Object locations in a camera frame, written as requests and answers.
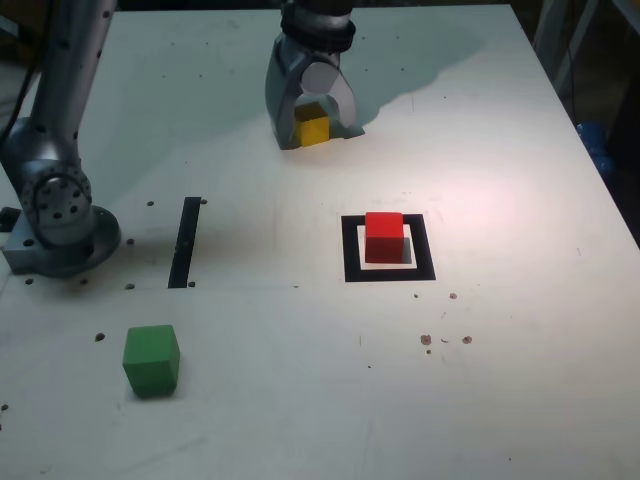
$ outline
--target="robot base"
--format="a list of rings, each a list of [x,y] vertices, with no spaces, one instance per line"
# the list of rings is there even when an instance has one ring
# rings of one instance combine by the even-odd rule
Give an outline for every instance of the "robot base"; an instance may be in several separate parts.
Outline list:
[[[46,277],[69,277],[89,270],[115,251],[120,244],[120,227],[111,212],[93,207],[97,226],[84,245],[45,247],[34,235],[24,213],[4,246],[4,257],[16,275],[39,273]]]

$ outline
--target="black square frame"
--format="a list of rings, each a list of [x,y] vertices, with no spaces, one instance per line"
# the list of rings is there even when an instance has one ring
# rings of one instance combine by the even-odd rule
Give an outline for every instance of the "black square frame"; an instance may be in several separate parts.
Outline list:
[[[344,257],[345,282],[410,282],[435,280],[433,260],[429,250],[424,217],[420,214],[403,215],[402,220],[411,229],[416,268],[388,270],[362,270],[358,249],[358,226],[364,225],[364,215],[342,216],[342,255]]]

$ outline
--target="white table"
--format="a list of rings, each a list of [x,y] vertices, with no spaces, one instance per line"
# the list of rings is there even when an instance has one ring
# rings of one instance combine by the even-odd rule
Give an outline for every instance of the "white table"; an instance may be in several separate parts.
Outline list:
[[[640,255],[513,12],[354,20],[366,135],[281,152],[278,12],[115,16],[80,149],[136,243],[67,281],[0,264],[0,478],[638,476]],[[185,196],[197,285],[169,290]],[[371,210],[424,215],[436,281],[343,281]],[[178,389],[137,400],[127,329],[167,323]]]

